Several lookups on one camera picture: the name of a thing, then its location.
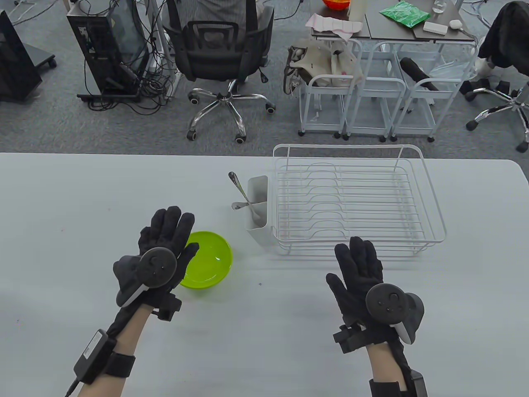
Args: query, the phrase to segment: gray shirt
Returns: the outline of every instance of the gray shirt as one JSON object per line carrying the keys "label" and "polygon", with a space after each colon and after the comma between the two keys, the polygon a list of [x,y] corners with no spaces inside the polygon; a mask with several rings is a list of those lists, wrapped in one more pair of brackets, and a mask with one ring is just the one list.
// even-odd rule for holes
{"label": "gray shirt", "polygon": [[[256,1],[257,18],[262,14],[263,0]],[[239,25],[239,41],[246,32],[246,0],[175,0],[182,28],[190,21],[234,22]],[[168,21],[167,5],[162,18]]]}

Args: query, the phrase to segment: white utensil holder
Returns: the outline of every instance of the white utensil holder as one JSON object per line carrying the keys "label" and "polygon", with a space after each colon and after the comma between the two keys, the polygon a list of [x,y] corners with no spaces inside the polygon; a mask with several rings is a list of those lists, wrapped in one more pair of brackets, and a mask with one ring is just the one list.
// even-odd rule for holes
{"label": "white utensil holder", "polygon": [[268,209],[268,176],[261,175],[256,176],[248,180],[247,195],[251,203],[254,204],[252,207],[257,215],[262,219],[266,220],[264,226],[257,225],[252,217],[252,210],[249,206],[244,208],[244,221],[246,231],[252,236],[252,238],[261,246],[267,247],[272,245],[272,231],[270,229],[269,222],[269,209]]}

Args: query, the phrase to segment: metal spoon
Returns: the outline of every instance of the metal spoon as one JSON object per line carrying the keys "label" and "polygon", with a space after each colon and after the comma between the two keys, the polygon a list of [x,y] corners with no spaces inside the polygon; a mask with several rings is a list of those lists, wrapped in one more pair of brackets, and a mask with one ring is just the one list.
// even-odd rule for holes
{"label": "metal spoon", "polygon": [[246,200],[246,203],[250,206],[250,210],[252,211],[253,221],[256,224],[261,225],[262,224],[261,217],[257,214],[257,212],[253,209],[253,206],[250,204],[250,200],[248,200],[248,196],[246,196],[246,193],[244,192],[244,189],[242,188],[241,183],[239,182],[239,178],[237,178],[237,175],[235,174],[235,172],[230,171],[228,173],[228,177],[231,179],[231,181],[237,187],[237,189],[239,189],[239,192],[241,192],[242,196]]}
{"label": "metal spoon", "polygon": [[248,203],[242,203],[240,201],[236,201],[236,202],[232,203],[232,209],[234,211],[240,210],[241,208],[244,208],[244,207],[247,207],[247,206],[248,206]]}

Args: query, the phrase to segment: black jacket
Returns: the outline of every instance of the black jacket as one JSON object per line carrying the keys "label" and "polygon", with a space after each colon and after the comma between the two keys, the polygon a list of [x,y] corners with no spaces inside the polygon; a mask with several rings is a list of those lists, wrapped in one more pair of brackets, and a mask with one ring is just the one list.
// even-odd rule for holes
{"label": "black jacket", "polygon": [[492,23],[478,53],[500,67],[513,66],[529,76],[529,4],[505,4]]}

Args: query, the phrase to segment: gloved hand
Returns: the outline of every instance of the gloved hand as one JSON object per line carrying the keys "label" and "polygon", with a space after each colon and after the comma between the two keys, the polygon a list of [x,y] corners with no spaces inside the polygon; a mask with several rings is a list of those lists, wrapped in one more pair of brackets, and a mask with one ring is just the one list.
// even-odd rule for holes
{"label": "gloved hand", "polygon": [[340,278],[327,274],[326,280],[336,298],[346,326],[360,322],[366,329],[383,335],[388,340],[398,339],[397,333],[388,325],[377,322],[366,307],[366,295],[369,290],[382,283],[382,262],[371,241],[360,237],[351,237],[349,247],[338,244],[334,247],[336,259],[342,271]]}
{"label": "gloved hand", "polygon": [[199,249],[197,243],[187,245],[194,223],[193,214],[182,214],[180,208],[172,206],[166,210],[156,211],[152,217],[151,225],[143,228],[140,232],[140,239],[138,240],[140,255],[154,247],[168,248],[177,258],[176,271],[168,283],[142,292],[131,304],[121,308],[114,323],[107,330],[110,337],[115,338],[125,328],[142,304],[160,308],[164,299],[174,298],[170,292],[182,281],[186,275],[187,265]]}

